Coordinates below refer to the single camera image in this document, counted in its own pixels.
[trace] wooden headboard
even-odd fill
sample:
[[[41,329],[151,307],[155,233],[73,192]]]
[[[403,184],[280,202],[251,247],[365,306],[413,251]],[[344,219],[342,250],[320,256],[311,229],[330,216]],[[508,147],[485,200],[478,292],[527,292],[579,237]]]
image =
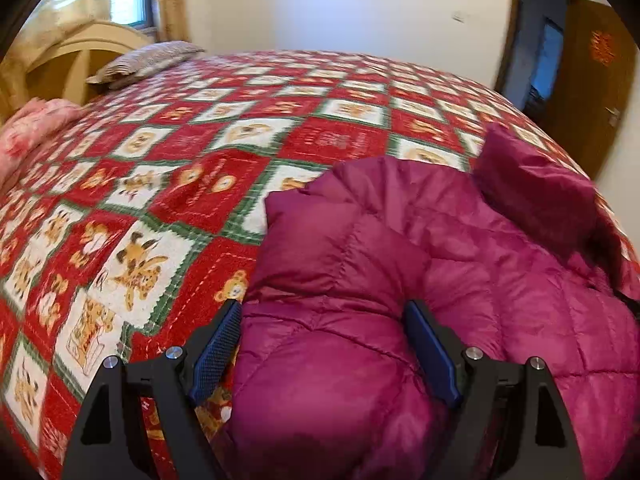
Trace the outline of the wooden headboard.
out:
[[[28,67],[29,97],[62,97],[84,105],[97,94],[84,81],[87,77],[121,54],[151,43],[151,38],[126,25],[89,23],[44,51]]]

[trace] quilted jacket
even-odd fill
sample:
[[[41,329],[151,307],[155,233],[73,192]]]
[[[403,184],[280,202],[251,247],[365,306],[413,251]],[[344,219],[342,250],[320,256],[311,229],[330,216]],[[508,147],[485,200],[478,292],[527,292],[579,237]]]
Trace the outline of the quilted jacket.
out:
[[[390,157],[272,193],[242,314],[232,478],[417,479],[446,421],[401,325],[408,298],[495,359],[548,363],[584,469],[632,433],[638,278],[591,182],[495,126],[472,174]]]

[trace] curtain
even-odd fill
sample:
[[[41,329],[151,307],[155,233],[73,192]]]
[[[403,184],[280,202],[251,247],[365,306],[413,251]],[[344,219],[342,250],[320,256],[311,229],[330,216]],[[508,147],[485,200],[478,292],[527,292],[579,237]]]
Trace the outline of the curtain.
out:
[[[189,41],[185,0],[154,0],[159,41]]]
[[[76,28],[110,17],[111,0],[42,0],[0,62],[0,123],[28,101],[26,72],[41,54]]]

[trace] door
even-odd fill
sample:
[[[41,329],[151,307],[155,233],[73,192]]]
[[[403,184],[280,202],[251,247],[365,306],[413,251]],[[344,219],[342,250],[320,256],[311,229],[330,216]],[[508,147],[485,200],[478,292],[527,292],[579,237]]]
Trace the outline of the door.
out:
[[[606,159],[628,101],[636,44],[611,7],[575,0],[540,126],[591,177]]]

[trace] bed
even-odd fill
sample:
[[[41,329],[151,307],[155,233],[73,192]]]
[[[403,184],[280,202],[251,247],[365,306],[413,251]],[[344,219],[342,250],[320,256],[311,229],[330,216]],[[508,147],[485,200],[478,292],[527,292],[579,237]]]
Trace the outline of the bed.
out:
[[[469,171],[491,122],[582,172],[486,87],[360,54],[196,59],[88,108],[0,198],[0,413],[49,479],[104,357],[155,356],[242,300],[269,192],[385,153]],[[196,410],[208,437],[230,416],[232,378],[230,366]],[[155,407],[143,411],[161,477],[174,478]]]

